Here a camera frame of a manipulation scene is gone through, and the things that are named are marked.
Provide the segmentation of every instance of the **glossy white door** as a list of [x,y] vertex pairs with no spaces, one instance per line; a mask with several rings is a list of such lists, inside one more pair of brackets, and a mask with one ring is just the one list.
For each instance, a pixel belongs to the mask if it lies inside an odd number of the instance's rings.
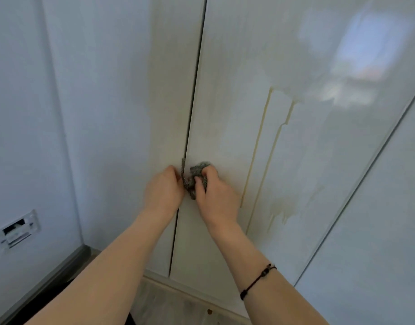
[[[187,165],[294,284],[414,94],[415,0],[208,0]],[[188,198],[171,278],[245,315]]]
[[[43,0],[84,242],[104,249],[184,154],[204,0]],[[167,276],[174,221],[148,268]]]
[[415,103],[296,285],[335,324],[415,324]]

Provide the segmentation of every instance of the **gray floor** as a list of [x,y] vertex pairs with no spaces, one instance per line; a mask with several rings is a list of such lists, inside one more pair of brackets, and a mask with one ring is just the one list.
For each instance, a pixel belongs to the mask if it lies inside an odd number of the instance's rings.
[[142,281],[131,310],[137,325],[241,325],[182,295]]

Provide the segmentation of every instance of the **electrical outlet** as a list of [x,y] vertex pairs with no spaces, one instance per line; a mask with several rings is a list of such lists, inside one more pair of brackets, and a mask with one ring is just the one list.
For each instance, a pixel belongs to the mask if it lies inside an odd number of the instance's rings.
[[0,229],[0,247],[3,250],[9,250],[20,242],[39,232],[39,220],[37,219],[36,210],[24,215]]

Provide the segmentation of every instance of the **black pants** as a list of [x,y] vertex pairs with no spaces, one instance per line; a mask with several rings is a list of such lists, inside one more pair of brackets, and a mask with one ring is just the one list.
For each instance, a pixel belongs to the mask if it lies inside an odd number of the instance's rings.
[[[54,286],[37,295],[33,300],[28,302],[28,304],[25,307],[23,307],[16,314],[15,317],[13,317],[8,322],[8,325],[24,325],[26,322],[30,320],[31,317],[37,314],[37,312],[39,312],[44,306],[46,306],[53,298],[59,295],[72,282],[72,280],[64,284]],[[128,315],[125,325],[136,325],[134,320],[132,319],[131,314]]]

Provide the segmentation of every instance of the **person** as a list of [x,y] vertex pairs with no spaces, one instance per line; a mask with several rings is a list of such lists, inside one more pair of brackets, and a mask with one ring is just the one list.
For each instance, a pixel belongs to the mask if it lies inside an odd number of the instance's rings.
[[[213,166],[202,174],[207,190],[199,178],[195,187],[201,217],[242,292],[270,262],[237,224],[239,196]],[[27,324],[124,324],[150,253],[183,196],[182,178],[170,165],[147,185],[144,208],[134,223]],[[254,325],[327,324],[276,269],[248,290],[244,303]]]

